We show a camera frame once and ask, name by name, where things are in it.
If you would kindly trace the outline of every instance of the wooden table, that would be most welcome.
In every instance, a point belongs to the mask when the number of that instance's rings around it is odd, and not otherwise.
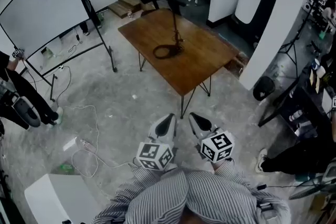
[[[173,15],[170,10],[156,10],[118,30],[138,50],[140,71],[148,61],[181,96],[183,118],[196,87],[200,86],[210,96],[211,76],[230,62],[238,51],[181,16],[176,16],[176,23],[184,40],[181,43],[184,51],[169,59],[157,59],[153,49],[162,44],[174,44]],[[208,78],[209,89],[204,84]],[[191,97],[183,110],[184,97],[191,91]]]

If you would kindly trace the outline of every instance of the white box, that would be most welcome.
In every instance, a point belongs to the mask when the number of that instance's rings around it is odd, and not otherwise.
[[[143,168],[163,171],[173,159],[173,152],[168,144],[141,142],[136,156]]]
[[[26,188],[25,197],[38,224],[91,223],[100,212],[77,175],[46,174]]]
[[[235,142],[232,134],[218,129],[213,136],[202,140],[201,153],[212,163],[217,163],[230,158],[234,146]]]

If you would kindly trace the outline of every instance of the white pillar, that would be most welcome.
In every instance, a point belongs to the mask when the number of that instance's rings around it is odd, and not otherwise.
[[[263,75],[284,43],[303,0],[277,0],[259,45],[239,80],[250,90]]]

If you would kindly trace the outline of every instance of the white shoe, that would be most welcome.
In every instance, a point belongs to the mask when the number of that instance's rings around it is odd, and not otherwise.
[[[54,128],[54,126],[55,126],[55,124],[51,124],[51,123],[48,123],[48,124],[47,124],[47,127],[48,127],[49,129]]]
[[[62,118],[63,118],[63,108],[61,108],[60,106],[58,107],[56,113],[58,114],[58,119],[55,120],[54,122],[56,124],[61,124],[62,123]]]
[[[263,148],[258,156],[258,160],[257,160],[257,164],[256,164],[256,173],[261,173],[263,172],[263,169],[261,167],[261,165],[263,164],[263,162],[267,159],[267,149]]]

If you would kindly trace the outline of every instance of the white cable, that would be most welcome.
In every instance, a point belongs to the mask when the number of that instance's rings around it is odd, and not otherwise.
[[[97,170],[98,170],[98,168],[99,168],[99,162],[98,162],[98,160],[100,160],[102,163],[104,163],[108,168],[110,168],[110,169],[115,169],[115,168],[118,168],[118,167],[121,167],[121,166],[123,166],[123,165],[125,165],[125,164],[129,164],[129,165],[133,165],[133,166],[136,166],[136,165],[134,165],[133,163],[123,163],[123,164],[121,164],[121,165],[118,165],[118,166],[115,166],[115,167],[110,167],[109,165],[107,165],[106,164],[106,162],[104,162],[101,158],[99,158],[98,157],[98,149],[99,149],[99,144],[98,144],[98,142],[99,142],[99,135],[100,135],[100,132],[99,132],[99,129],[98,129],[98,115],[97,115],[97,110],[96,110],[96,107],[94,106],[94,105],[85,105],[85,106],[76,106],[76,107],[74,107],[74,108],[71,108],[71,107],[69,107],[69,106],[65,106],[65,108],[70,108],[70,109],[85,109],[85,108],[94,108],[94,110],[95,110],[95,115],[96,115],[96,130],[97,130],[97,139],[96,139],[96,152],[91,152],[91,151],[89,151],[89,150],[86,150],[86,149],[84,149],[84,148],[81,148],[80,150],[77,150],[76,152],[74,152],[73,153],[73,155],[71,156],[71,162],[72,162],[72,165],[73,165],[73,167],[82,175],[82,176],[84,176],[84,177],[86,177],[86,178],[93,178],[94,176],[95,176],[95,174],[96,174],[96,172],[97,172]],[[94,172],[93,172],[93,174],[91,175],[91,176],[87,176],[87,175],[85,175],[85,174],[83,174],[81,171],[80,171],[80,169],[79,168],[77,168],[75,165],[74,165],[74,155],[77,153],[77,152],[80,152],[80,151],[86,151],[86,152],[88,152],[89,154],[92,154],[92,155],[94,155],[95,157],[96,157],[96,163],[97,163],[97,167],[96,167],[96,170],[94,170]]]

